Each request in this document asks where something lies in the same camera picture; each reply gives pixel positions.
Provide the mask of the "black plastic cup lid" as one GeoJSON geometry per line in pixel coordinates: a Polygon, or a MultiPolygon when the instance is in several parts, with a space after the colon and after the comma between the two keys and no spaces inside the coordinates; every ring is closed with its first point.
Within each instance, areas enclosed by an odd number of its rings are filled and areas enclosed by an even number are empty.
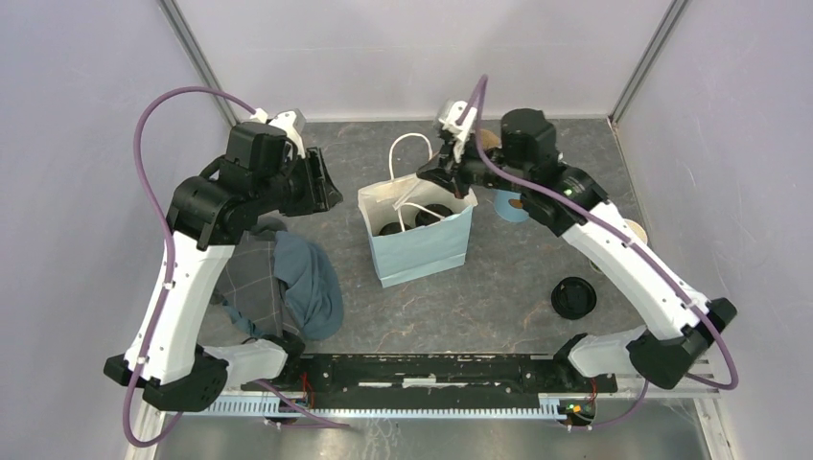
{"type": "Polygon", "coordinates": [[[429,226],[441,221],[444,218],[450,217],[454,211],[449,207],[442,204],[429,204],[420,209],[415,216],[415,225],[417,227],[429,226]]]}

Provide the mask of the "light blue paper bag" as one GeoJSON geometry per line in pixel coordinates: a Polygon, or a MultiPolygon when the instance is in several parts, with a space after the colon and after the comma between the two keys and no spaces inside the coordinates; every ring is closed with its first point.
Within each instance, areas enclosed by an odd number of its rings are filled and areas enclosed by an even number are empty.
{"type": "Polygon", "coordinates": [[[393,167],[394,149],[398,142],[408,137],[422,139],[428,153],[432,153],[427,136],[415,132],[399,136],[390,145],[387,157],[389,178],[362,187],[357,194],[373,266],[384,288],[464,265],[474,209],[478,205],[474,191],[457,198],[443,188],[419,179],[414,173],[397,177],[393,167]],[[415,182],[421,187],[410,201],[424,206],[442,204],[454,214],[435,224],[417,227],[415,216],[418,209],[405,206],[400,212],[395,211],[392,204],[415,182]],[[381,228],[390,222],[399,222],[404,230],[395,235],[379,236],[381,228]]]}

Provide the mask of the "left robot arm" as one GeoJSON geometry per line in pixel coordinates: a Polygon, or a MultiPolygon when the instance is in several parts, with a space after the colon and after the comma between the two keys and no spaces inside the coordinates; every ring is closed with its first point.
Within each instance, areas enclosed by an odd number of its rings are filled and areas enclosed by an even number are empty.
{"type": "Polygon", "coordinates": [[[175,189],[165,220],[174,253],[164,257],[154,304],[129,349],[104,367],[122,386],[135,379],[153,407],[200,412],[228,387],[267,379],[285,391],[300,381],[289,342],[203,347],[197,335],[217,280],[260,216],[307,216],[341,202],[320,149],[303,144],[303,125],[284,115],[241,122],[231,128],[224,155],[175,189]]]}

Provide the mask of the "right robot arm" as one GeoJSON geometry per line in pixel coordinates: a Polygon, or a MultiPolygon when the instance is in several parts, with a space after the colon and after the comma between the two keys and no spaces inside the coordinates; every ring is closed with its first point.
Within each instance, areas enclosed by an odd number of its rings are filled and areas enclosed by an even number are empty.
{"type": "Polygon", "coordinates": [[[580,334],[553,366],[556,383],[577,391],[592,377],[635,373],[662,389],[692,375],[737,310],[709,299],[674,273],[630,228],[606,192],[584,170],[564,162],[555,126],[537,109],[500,120],[499,142],[486,148],[479,114],[457,101],[440,110],[440,151],[418,177],[454,196],[474,186],[516,192],[529,217],[585,255],[636,309],[642,326],[622,333],[580,334]]]}

